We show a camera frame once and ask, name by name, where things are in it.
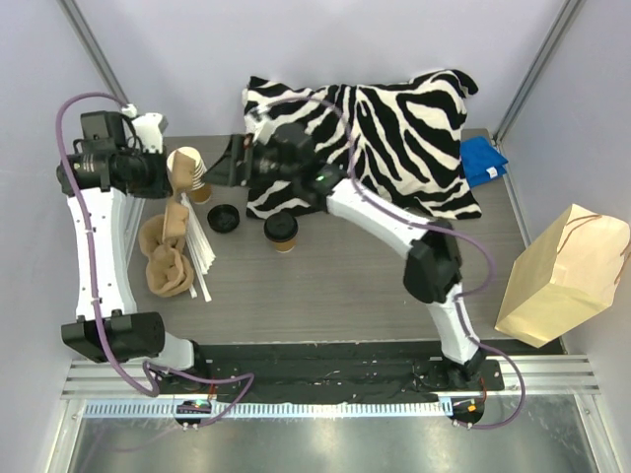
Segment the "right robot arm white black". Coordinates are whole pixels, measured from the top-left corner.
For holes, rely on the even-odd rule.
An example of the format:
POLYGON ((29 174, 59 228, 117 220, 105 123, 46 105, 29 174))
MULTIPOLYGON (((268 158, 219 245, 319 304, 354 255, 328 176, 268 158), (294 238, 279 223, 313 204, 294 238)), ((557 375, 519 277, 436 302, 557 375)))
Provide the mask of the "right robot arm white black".
POLYGON ((462 301, 462 260, 450 224, 410 214, 353 181, 317 155, 313 139, 298 124, 282 125, 264 140, 232 136, 202 180, 249 188, 287 181, 311 207, 387 244, 405 261, 405 290, 426 305, 438 330, 449 384, 466 389, 480 378, 486 355, 462 301))

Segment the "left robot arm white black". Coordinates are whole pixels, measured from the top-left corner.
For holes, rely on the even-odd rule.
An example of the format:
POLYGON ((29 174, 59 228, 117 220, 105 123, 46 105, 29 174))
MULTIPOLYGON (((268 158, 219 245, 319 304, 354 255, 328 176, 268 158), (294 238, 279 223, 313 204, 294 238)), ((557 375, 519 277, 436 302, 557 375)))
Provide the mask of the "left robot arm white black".
POLYGON ((156 311, 142 312, 128 279, 130 203, 172 196, 164 145, 166 118, 119 111, 81 115, 83 135, 63 152, 57 179, 75 229, 79 289, 76 319, 62 325, 63 343, 100 364, 133 360, 176 369, 187 392, 202 391, 210 370, 193 342, 167 332, 156 311))

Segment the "single brown cardboard cup carrier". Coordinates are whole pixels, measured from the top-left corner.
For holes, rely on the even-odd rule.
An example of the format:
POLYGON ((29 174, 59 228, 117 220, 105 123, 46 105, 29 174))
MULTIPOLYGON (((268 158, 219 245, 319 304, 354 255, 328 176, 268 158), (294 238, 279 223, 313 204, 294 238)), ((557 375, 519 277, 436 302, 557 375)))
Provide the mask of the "single brown cardboard cup carrier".
POLYGON ((192 188, 196 167, 195 159, 181 149, 175 150, 171 157, 173 159, 170 183, 173 196, 167 200, 165 208, 163 224, 163 240, 165 241, 173 241, 186 234, 189 210, 181 203, 181 200, 183 194, 192 188))

